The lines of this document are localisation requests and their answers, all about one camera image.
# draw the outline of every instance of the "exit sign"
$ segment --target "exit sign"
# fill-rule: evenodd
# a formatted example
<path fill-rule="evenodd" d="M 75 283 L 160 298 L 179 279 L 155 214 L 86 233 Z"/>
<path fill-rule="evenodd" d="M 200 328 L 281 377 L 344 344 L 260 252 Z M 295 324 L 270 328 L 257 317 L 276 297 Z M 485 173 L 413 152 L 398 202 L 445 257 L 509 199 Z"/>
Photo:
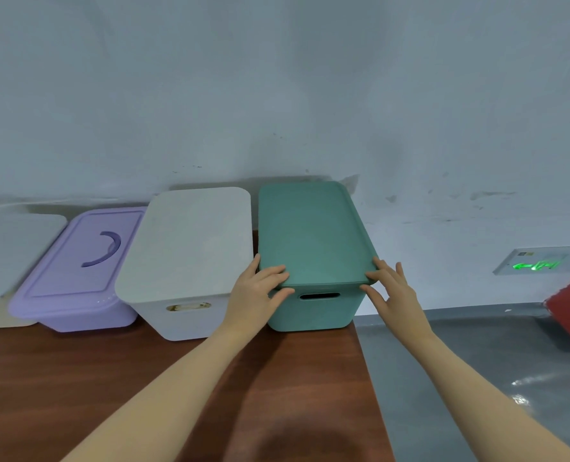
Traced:
<path fill-rule="evenodd" d="M 516 248 L 493 273 L 495 275 L 570 273 L 570 246 Z"/>

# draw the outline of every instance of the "purple lid handle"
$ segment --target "purple lid handle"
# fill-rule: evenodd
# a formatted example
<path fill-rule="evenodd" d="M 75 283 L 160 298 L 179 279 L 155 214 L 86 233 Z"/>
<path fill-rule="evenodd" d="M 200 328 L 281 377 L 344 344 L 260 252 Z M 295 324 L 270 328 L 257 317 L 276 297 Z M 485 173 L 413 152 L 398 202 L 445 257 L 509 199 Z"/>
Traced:
<path fill-rule="evenodd" d="M 100 262 L 105 261 L 106 259 L 110 258 L 111 256 L 114 255 L 114 253 L 116 251 L 118 251 L 118 248 L 120 248 L 120 243 L 122 242 L 120 240 L 120 235 L 118 235 L 117 233 L 114 232 L 101 232 L 99 235 L 105 235 L 110 237 L 114 242 L 110 245 L 110 247 L 108 248 L 108 252 L 106 254 L 104 254 L 103 256 L 101 256 L 99 259 L 95 259 L 94 261 L 87 261 L 87 262 L 83 262 L 82 263 L 82 267 L 90 267 L 90 266 L 94 266 Z"/>

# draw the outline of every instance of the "storage box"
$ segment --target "storage box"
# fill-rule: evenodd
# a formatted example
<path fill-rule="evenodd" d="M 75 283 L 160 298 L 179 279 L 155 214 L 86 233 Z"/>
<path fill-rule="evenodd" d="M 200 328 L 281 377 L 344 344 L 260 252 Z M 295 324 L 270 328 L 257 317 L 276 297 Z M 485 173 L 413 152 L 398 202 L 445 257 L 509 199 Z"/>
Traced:
<path fill-rule="evenodd" d="M 207 337 L 253 259 L 250 195 L 241 188 L 179 190 L 148 205 L 116 293 L 170 341 Z"/>
<path fill-rule="evenodd" d="M 36 322 L 14 318 L 7 311 L 7 305 L 66 224 L 66 218 L 50 214 L 0 216 L 0 328 L 29 326 Z"/>
<path fill-rule="evenodd" d="M 347 326 L 372 285 L 373 244 L 337 182 L 267 185 L 258 205 L 260 268 L 285 264 L 293 287 L 269 326 L 306 331 Z"/>
<path fill-rule="evenodd" d="M 114 281 L 146 208 L 89 210 L 75 217 L 18 289 L 9 312 L 58 332 L 128 326 L 137 313 Z"/>

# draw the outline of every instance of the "gray floor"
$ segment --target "gray floor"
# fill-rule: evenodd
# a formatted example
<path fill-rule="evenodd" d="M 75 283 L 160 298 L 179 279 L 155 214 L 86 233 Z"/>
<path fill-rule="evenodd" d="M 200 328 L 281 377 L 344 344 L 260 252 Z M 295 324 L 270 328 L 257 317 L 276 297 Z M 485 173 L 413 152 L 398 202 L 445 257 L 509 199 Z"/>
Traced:
<path fill-rule="evenodd" d="M 450 349 L 570 445 L 570 337 L 542 305 L 427 314 Z M 355 325 L 397 460 L 475 461 L 431 381 L 381 319 L 356 317 Z"/>

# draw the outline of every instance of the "wooden table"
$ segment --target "wooden table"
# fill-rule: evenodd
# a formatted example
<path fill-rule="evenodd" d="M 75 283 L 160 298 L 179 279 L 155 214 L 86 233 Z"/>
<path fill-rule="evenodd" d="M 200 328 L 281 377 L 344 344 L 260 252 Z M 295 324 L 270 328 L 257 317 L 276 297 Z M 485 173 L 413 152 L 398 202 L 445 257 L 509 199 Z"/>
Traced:
<path fill-rule="evenodd" d="M 198 343 L 168 342 L 141 319 L 69 334 L 0 329 L 0 462 L 59 461 Z M 180 460 L 393 460 L 353 325 L 264 329 L 228 368 Z"/>

